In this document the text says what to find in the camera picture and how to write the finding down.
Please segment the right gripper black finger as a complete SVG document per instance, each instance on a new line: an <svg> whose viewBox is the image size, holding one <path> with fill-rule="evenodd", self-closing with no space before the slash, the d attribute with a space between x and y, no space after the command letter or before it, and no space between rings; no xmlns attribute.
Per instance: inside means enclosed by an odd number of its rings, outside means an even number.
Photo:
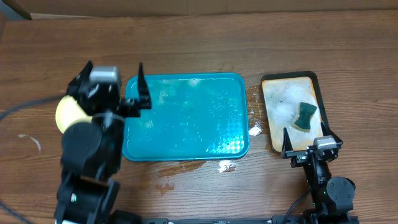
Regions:
<svg viewBox="0 0 398 224"><path fill-rule="evenodd" d="M289 133L287 131L287 128L283 129L284 132L284 141L282 144L282 152L293 152L294 149L292 147L292 143L290 141Z"/></svg>
<svg viewBox="0 0 398 224"><path fill-rule="evenodd" d="M342 140L329 128L329 125L326 122L321 122L321 128L324 136L332 136L337 144L342 143Z"/></svg>

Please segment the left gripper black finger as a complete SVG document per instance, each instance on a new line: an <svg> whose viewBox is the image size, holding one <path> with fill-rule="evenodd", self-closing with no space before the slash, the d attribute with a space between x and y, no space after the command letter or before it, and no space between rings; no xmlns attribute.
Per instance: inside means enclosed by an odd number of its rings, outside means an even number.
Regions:
<svg viewBox="0 0 398 224"><path fill-rule="evenodd" d="M139 71L137 76L137 90L139 94L139 106L142 110L150 110L152 108L152 101L150 98L147 82L144 77L143 63L139 63Z"/></svg>
<svg viewBox="0 0 398 224"><path fill-rule="evenodd" d="M67 93L78 93L78 90L89 80L90 73L93 69L93 63L89 60L81 72L68 84Z"/></svg>

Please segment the green and yellow sponge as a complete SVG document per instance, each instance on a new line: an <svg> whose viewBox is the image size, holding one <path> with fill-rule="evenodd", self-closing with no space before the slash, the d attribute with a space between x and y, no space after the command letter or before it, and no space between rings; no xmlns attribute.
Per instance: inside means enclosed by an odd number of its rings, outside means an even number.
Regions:
<svg viewBox="0 0 398 224"><path fill-rule="evenodd" d="M298 115L293 122L293 127L299 131L309 133L311 130L310 122L316 111L317 107L315 105L300 102L298 105Z"/></svg>

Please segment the yellow-green plate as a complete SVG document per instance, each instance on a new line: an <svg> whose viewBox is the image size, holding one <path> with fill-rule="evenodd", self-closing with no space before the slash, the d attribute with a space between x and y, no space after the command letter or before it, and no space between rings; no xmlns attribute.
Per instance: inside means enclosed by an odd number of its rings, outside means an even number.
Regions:
<svg viewBox="0 0 398 224"><path fill-rule="evenodd" d="M63 134L71 125L79 122L91 122L92 117L88 116L77 101L69 95L64 96L56 109L55 122L59 131Z"/></svg>

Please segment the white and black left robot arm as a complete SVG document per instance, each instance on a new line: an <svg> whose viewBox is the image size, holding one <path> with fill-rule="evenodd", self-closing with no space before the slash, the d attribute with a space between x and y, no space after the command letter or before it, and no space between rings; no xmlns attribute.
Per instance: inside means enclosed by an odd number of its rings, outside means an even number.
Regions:
<svg viewBox="0 0 398 224"><path fill-rule="evenodd" d="M79 121L62 136L62 182L54 213L62 223L142 223L134 213L114 210L119 182L111 179L121 167L126 118L138 118L152 108L143 66L137 75L138 98L121 98L117 67L87 62L68 84L67 96L76 100L90 121Z"/></svg>

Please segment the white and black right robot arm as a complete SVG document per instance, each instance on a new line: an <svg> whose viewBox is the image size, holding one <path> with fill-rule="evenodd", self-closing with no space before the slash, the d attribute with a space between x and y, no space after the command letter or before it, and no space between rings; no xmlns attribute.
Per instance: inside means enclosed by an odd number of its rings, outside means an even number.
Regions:
<svg viewBox="0 0 398 224"><path fill-rule="evenodd" d="M313 145L304 151L294 151L290 137L284 128L281 156L290 159L291 167L303 167L308 191L288 209L282 223L334 223L359 224L357 216L351 216L356 186L346 177L333 177L328 163L338 157L343 141L321 122L322 137L314 139ZM291 215L292 210L308 195L312 197L313 208L301 215Z"/></svg>

